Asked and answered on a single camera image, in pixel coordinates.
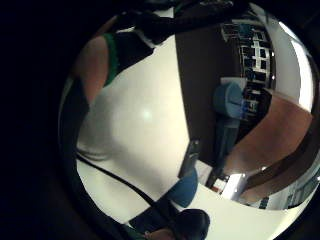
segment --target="black strap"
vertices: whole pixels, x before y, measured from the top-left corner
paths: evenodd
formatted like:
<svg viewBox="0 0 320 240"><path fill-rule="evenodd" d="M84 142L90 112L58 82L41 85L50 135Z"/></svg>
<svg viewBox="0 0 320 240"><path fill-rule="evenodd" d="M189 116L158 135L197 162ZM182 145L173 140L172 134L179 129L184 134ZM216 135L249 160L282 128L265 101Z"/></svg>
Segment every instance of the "black strap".
<svg viewBox="0 0 320 240"><path fill-rule="evenodd" d="M137 188L136 186L134 186L133 184L129 183L128 181L124 180L123 178L115 175L112 172L109 172L108 170L101 168L93 163L91 163L90 161L88 161L87 159L85 159L83 156L81 156L79 153L77 153L77 159L95 169L97 169L98 171L108 175L109 177L112 177L113 179L116 179L117 181L127 185L129 188L131 188L133 191L135 191L140 197L142 197L151 207L153 207L158 213L159 215L167 221L168 223L168 227L172 230L173 234L176 237L176 240L180 240L182 239L181 234L179 233L179 231L177 230L174 222L172 221L172 219L167 215L167 213L165 213L164 211L162 211L161 208L159 208L159 206L156 204L156 202L150 198L145 192L143 192L142 190L140 190L139 188Z"/></svg>
<svg viewBox="0 0 320 240"><path fill-rule="evenodd" d="M157 17L154 14L137 13L136 28L140 29L155 44L159 44L174 34L223 23L243 14L248 7L246 0L238 0L233 6L214 14L192 18Z"/></svg>
<svg viewBox="0 0 320 240"><path fill-rule="evenodd" d="M65 89L65 97L62 98L59 116L59 147L61 152L61 177L66 183L68 194L72 202L95 232L103 239L127 240L132 239L122 229L122 224L104 214L85 190L77 173L76 145L78 133L84 117L89 111L89 105L85 98L80 79L75 78L68 82L70 86Z"/></svg>

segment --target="black object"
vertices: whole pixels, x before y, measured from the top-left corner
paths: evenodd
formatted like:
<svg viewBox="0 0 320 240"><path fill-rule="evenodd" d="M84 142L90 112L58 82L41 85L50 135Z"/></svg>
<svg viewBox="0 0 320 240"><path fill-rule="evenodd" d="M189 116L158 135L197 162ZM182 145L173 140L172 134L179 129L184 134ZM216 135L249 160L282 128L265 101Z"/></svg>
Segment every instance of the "black object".
<svg viewBox="0 0 320 240"><path fill-rule="evenodd" d="M253 2L289 26L319 66L317 1ZM13 0L7 3L10 6L2 5L1 239L116 239L108 233L112 225L93 203L79 203L86 198L85 190L70 190L68 179L77 181L79 176L65 170L69 163L58 154L57 116L67 73L80 49L104 22L136 8L137 3ZM317 190L306 210L277 240L317 239L319 202Z"/></svg>
<svg viewBox="0 0 320 240"><path fill-rule="evenodd" d="M145 0L137 9L120 13L117 21L109 32L116 32L134 27L139 14L150 13L157 10L167 10L181 4L181 0Z"/></svg>
<svg viewBox="0 0 320 240"><path fill-rule="evenodd" d="M184 177L193 170L196 161L199 159L201 151L201 142L199 140L191 140L188 144L187 151L179 171L179 178Z"/></svg>
<svg viewBox="0 0 320 240"><path fill-rule="evenodd" d="M119 61L117 74L150 56L154 51L134 32L115 33L113 38Z"/></svg>
<svg viewBox="0 0 320 240"><path fill-rule="evenodd" d="M187 240L204 240L208 234L210 218L200 209L186 209L174 219L176 227Z"/></svg>
<svg viewBox="0 0 320 240"><path fill-rule="evenodd" d="M84 157L82 157L81 155L77 155L77 159L80 160L81 162L97 169L98 171L116 179L117 181L125 184L126 186L128 186L129 188L131 188L133 191L135 191L140 197L142 197L153 209L155 209L159 216L168 223L168 227L171 229L171 231L174 233L175 238L177 240L183 240L183 238L181 238L181 233L179 232L179 230L177 229L175 222L172 221L171 217L168 215L168 213L166 211L163 211L162 208L160 208L160 206L158 204L156 204L155 201L152 200L152 198L150 198L146 193L144 193L142 190L140 190L139 188L137 188L136 186L134 186L133 184L129 183L128 181L124 180L123 178L113 174L112 172L109 172L108 170L105 170L91 162L89 162L88 160L86 160Z"/></svg>
<svg viewBox="0 0 320 240"><path fill-rule="evenodd" d="M171 204L166 196L161 197L156 204L171 219L174 219L179 214L179 211ZM154 232L161 228L168 227L167 220L163 219L158 211L152 207L147 208L141 214L131 219L129 223L140 233L146 231Z"/></svg>
<svg viewBox="0 0 320 240"><path fill-rule="evenodd" d="M259 209L266 209L268 206L269 197L265 197L261 200Z"/></svg>
<svg viewBox="0 0 320 240"><path fill-rule="evenodd" d="M144 17L137 19L136 27L141 29L146 37L151 39L155 44L158 44L173 34L222 23L232 17L241 15L247 9L248 3L246 1L238 0L232 7L228 7L215 14L204 17L176 19L145 15Z"/></svg>

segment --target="blue object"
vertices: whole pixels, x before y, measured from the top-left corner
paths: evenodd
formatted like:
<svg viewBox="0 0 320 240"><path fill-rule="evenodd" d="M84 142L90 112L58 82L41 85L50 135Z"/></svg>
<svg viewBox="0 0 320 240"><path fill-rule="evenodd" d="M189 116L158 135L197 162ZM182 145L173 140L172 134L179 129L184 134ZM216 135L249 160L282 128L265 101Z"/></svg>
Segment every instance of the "blue object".
<svg viewBox="0 0 320 240"><path fill-rule="evenodd" d="M181 178L165 195L181 207L188 207L198 187L198 174L195 168Z"/></svg>
<svg viewBox="0 0 320 240"><path fill-rule="evenodd" d="M224 165L225 157L231 152L238 136L240 120L220 117L215 129L214 161L217 166Z"/></svg>
<svg viewBox="0 0 320 240"><path fill-rule="evenodd" d="M241 118L242 91L238 84L230 82L216 88L213 95L214 110L226 117Z"/></svg>
<svg viewBox="0 0 320 240"><path fill-rule="evenodd" d="M187 207L193 200L198 186L198 175L193 168L186 176L181 178L156 204L171 218L175 218L179 211L171 204L174 201L182 207ZM149 207L147 210L129 221L130 225L140 233L153 232L166 226L165 220L158 211Z"/></svg>

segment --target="window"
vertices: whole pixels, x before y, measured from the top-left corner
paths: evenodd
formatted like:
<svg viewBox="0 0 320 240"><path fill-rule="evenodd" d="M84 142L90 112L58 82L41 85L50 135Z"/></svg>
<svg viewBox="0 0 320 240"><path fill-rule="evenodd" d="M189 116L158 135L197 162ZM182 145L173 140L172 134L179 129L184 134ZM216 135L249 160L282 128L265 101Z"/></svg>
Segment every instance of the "window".
<svg viewBox="0 0 320 240"><path fill-rule="evenodd" d="M270 43L268 42L260 42L259 41L259 46L263 48L270 48Z"/></svg>
<svg viewBox="0 0 320 240"><path fill-rule="evenodd" d="M246 69L245 70L245 76L248 78L248 80L254 79L254 72L252 69Z"/></svg>
<svg viewBox="0 0 320 240"><path fill-rule="evenodd" d="M255 67L256 66L256 60L255 59L246 58L246 59L244 59L244 66L245 67L249 67L249 68Z"/></svg>
<svg viewBox="0 0 320 240"><path fill-rule="evenodd" d="M266 58L266 51L264 49L260 49L260 57Z"/></svg>
<svg viewBox="0 0 320 240"><path fill-rule="evenodd" d="M255 79L259 80L259 81L266 81L266 74L260 73L260 72L255 72Z"/></svg>
<svg viewBox="0 0 320 240"><path fill-rule="evenodd" d="M292 201L292 197L293 197L292 194L290 196L288 196L286 205L284 206L284 209L289 207L289 205L291 204L291 201Z"/></svg>
<svg viewBox="0 0 320 240"><path fill-rule="evenodd" d="M266 61L261 61L261 69L266 70L267 69L267 62Z"/></svg>
<svg viewBox="0 0 320 240"><path fill-rule="evenodd" d="M257 33L257 37L258 37L258 39L263 40L263 37L262 37L261 33Z"/></svg>
<svg viewBox="0 0 320 240"><path fill-rule="evenodd" d="M245 46L252 46L254 45L254 42L252 40L247 40L247 39L241 39L239 40L240 45L245 45Z"/></svg>
<svg viewBox="0 0 320 240"><path fill-rule="evenodd" d="M246 56L250 56L251 57L252 55L254 55L254 49L253 48L243 47L242 51L243 51L244 55L246 55Z"/></svg>
<svg viewBox="0 0 320 240"><path fill-rule="evenodd" d="M255 83L248 81L247 82L247 87L253 90L260 90L261 89L261 84L260 83Z"/></svg>

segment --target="person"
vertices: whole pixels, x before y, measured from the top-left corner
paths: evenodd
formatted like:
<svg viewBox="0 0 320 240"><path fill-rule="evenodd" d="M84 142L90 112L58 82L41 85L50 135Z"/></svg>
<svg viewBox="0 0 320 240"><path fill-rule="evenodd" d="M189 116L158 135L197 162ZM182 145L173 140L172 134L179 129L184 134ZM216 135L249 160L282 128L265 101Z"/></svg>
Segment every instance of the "person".
<svg viewBox="0 0 320 240"><path fill-rule="evenodd" d="M157 45L168 37L210 26L241 14L247 3L237 2L216 15L200 18L175 19L159 17L152 11L177 6L178 0L149 0L146 10L130 10L108 20L81 50L70 77L81 81L85 98L92 104L100 90L116 75L152 55ZM134 27L130 32L109 32Z"/></svg>
<svg viewBox="0 0 320 240"><path fill-rule="evenodd" d="M174 225L182 240L204 240L210 226L209 215L201 209L185 209L173 218ZM135 229L124 226L127 233L135 240L175 240L175 233L170 227L163 227L151 233L138 233Z"/></svg>

